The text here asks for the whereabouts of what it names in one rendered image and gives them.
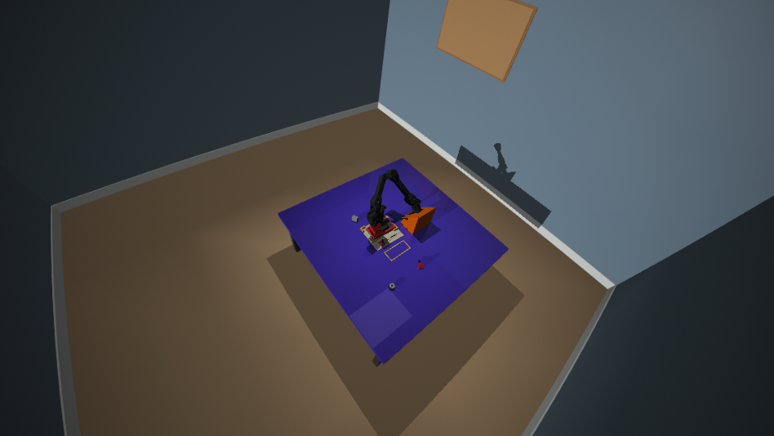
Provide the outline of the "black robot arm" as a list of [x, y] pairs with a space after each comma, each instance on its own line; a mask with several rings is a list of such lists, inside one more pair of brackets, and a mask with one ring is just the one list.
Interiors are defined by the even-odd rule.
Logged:
[[376, 227], [377, 224], [379, 224], [379, 220], [377, 220], [378, 217], [382, 217], [384, 215], [384, 211], [386, 206], [382, 203], [382, 192], [385, 186], [385, 181], [389, 179], [393, 181], [399, 190], [404, 195], [404, 201], [411, 206], [411, 209], [413, 213], [419, 213], [423, 209], [420, 207], [420, 199], [418, 199], [414, 194], [410, 193], [406, 186], [403, 184], [403, 182], [399, 179], [398, 172], [393, 169], [387, 171], [382, 176], [379, 176], [378, 184], [376, 186], [375, 194], [372, 196], [370, 201], [370, 212], [367, 213], [367, 220], [368, 223], [373, 227]]

